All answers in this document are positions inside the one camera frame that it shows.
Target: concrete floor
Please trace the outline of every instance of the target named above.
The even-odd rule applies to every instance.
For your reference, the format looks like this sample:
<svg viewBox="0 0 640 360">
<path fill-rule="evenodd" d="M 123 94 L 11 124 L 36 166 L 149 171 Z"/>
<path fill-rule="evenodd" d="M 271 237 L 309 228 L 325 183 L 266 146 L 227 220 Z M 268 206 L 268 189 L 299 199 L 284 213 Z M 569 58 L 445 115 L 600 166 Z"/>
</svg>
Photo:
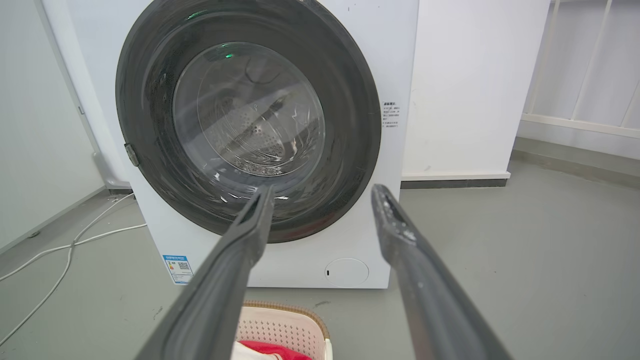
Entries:
<svg viewBox="0 0 640 360">
<path fill-rule="evenodd" d="M 640 192 L 512 163 L 506 188 L 403 190 L 401 204 L 515 359 L 640 357 Z M 68 244 L 106 209 L 98 196 L 0 255 L 4 275 Z M 133 200 L 84 236 L 144 222 Z M 50 290 L 46 255 L 0 282 L 0 338 Z M 178 295 L 146 228 L 74 251 L 52 297 L 0 347 L 4 359 L 131 359 Z M 395 279 L 388 290 L 249 289 L 312 308 L 337 359 L 411 359 Z"/>
</svg>

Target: power cord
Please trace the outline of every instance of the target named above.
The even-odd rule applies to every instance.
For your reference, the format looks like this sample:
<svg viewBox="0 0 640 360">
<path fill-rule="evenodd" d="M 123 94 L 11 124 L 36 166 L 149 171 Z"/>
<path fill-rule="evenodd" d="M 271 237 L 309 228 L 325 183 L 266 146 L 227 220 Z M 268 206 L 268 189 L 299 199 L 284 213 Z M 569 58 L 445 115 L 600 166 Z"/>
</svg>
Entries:
<svg viewBox="0 0 640 360">
<path fill-rule="evenodd" d="M 33 315 L 36 311 L 38 311 L 38 309 L 40 309 L 40 306 L 42 306 L 42 304 L 44 304 L 45 301 L 47 301 L 47 299 L 51 296 L 51 294 L 53 294 L 54 291 L 56 291 L 56 288 L 58 287 L 58 285 L 60 284 L 60 282 L 62 281 L 62 279 L 65 277 L 65 275 L 67 274 L 67 271 L 69 270 L 69 266 L 71 265 L 71 253 L 73 252 L 73 249 L 76 245 L 81 245 L 84 243 L 88 243 L 89 241 L 93 241 L 93 240 L 98 240 L 99 238 L 103 238 L 107 235 L 111 235 L 111 234 L 115 234 L 115 233 L 119 233 L 121 231 L 126 231 L 126 230 L 131 230 L 131 229 L 137 229 L 139 227 L 144 227 L 147 226 L 147 224 L 141 224 L 141 225 L 136 225 L 136 226 L 130 226 L 130 227 L 125 227 L 123 229 L 118 229 L 118 230 L 113 230 L 113 231 L 109 231 L 108 233 L 104 233 L 104 234 L 100 234 L 100 235 L 96 235 L 93 236 L 91 238 L 88 238 L 86 240 L 77 242 L 78 239 L 80 239 L 80 236 L 82 236 L 84 234 L 84 232 L 86 232 L 87 230 L 89 230 L 89 228 L 96 223 L 96 221 L 98 221 L 104 214 L 107 213 L 107 211 L 111 210 L 114 206 L 116 206 L 119 202 L 123 201 L 124 199 L 130 197 L 131 195 L 133 195 L 133 193 L 130 193 L 129 195 L 123 197 L 122 199 L 116 201 L 115 203 L 113 203 L 113 205 L 111 205 L 107 210 L 103 211 L 100 215 L 98 215 L 97 218 L 93 219 L 92 222 L 89 223 L 89 225 L 87 225 L 82 231 L 80 231 L 80 233 L 74 238 L 74 241 L 71 242 L 71 244 L 69 245 L 65 245 L 65 246 L 60 246 L 60 247 L 55 247 L 53 249 L 49 249 L 49 250 L 45 250 L 41 253 L 39 253 L 38 255 L 34 256 L 33 258 L 31 258 L 31 260 L 27 261 L 26 263 L 24 263 L 23 265 L 21 265 L 20 267 L 18 267 L 17 269 L 15 269 L 14 271 L 10 272 L 9 274 L 6 274 L 5 276 L 0 277 L 0 281 L 5 280 L 6 278 L 8 278 L 9 276 L 16 274 L 18 271 L 22 270 L 23 268 L 25 268 L 26 266 L 28 266 L 29 264 L 31 264 L 32 262 L 36 261 L 37 259 L 41 258 L 42 256 L 52 253 L 54 251 L 57 250 L 62 250 L 62 249 L 69 249 L 69 253 L 67 254 L 67 265 L 65 266 L 64 271 L 62 271 L 62 275 L 60 276 L 60 278 L 58 279 L 58 281 L 56 281 L 56 284 L 54 284 L 54 286 L 51 288 L 51 290 L 49 291 L 49 293 L 44 297 L 44 299 L 42 299 L 42 301 L 40 301 L 40 303 L 38 303 L 38 305 L 36 305 L 36 307 L 33 308 L 33 310 L 31 310 L 31 312 L 18 324 L 18 326 L 16 326 L 13 330 L 11 330 L 11 332 L 9 332 L 9 335 L 5 336 L 4 339 L 2 339 L 0 341 L 0 346 L 2 346 L 2 344 L 4 344 L 7 340 L 9 340 L 9 338 L 11 338 L 11 336 L 13 334 L 15 334 L 16 331 L 18 331 L 18 329 L 20 329 L 21 326 L 24 325 L 24 323 L 27 322 L 27 320 L 29 320 L 29 318 L 31 317 L 31 315 Z"/>
</svg>

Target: laundry basket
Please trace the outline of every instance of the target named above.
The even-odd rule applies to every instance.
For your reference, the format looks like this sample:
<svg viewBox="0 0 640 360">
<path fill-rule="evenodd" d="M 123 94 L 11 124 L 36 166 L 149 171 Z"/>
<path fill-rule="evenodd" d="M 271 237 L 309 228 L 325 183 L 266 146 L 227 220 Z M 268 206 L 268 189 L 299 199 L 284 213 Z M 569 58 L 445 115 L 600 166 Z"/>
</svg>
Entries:
<svg viewBox="0 0 640 360">
<path fill-rule="evenodd" d="M 319 316 L 302 307 L 246 301 L 236 340 L 281 345 L 313 360 L 333 360 L 329 331 Z"/>
</svg>

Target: front-load washing machine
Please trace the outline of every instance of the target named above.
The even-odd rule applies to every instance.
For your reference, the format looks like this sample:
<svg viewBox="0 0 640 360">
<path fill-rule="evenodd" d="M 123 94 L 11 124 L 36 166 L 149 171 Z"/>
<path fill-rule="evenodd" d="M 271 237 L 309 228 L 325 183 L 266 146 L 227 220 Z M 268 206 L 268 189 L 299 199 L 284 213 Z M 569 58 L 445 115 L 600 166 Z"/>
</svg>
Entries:
<svg viewBox="0 0 640 360">
<path fill-rule="evenodd" d="M 369 194 L 398 196 L 418 2 L 44 4 L 174 283 L 272 184 L 249 286 L 386 288 Z"/>
</svg>

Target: green light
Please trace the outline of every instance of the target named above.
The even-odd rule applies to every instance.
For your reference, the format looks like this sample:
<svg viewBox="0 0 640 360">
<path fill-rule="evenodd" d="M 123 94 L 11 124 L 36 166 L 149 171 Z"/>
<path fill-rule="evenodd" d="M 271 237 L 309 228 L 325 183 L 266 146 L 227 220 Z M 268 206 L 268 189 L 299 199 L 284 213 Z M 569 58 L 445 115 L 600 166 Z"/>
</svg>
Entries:
<svg viewBox="0 0 640 360">
<path fill-rule="evenodd" d="M 194 17 L 196 17 L 196 16 L 200 16 L 200 15 L 202 15 L 203 13 L 204 13 L 204 10 L 203 10 L 203 11 L 201 11 L 201 12 L 192 13 L 192 14 L 191 14 L 191 16 L 189 16 L 189 17 L 187 18 L 187 20 L 191 20 L 191 19 L 193 19 L 193 18 L 194 18 Z"/>
</svg>

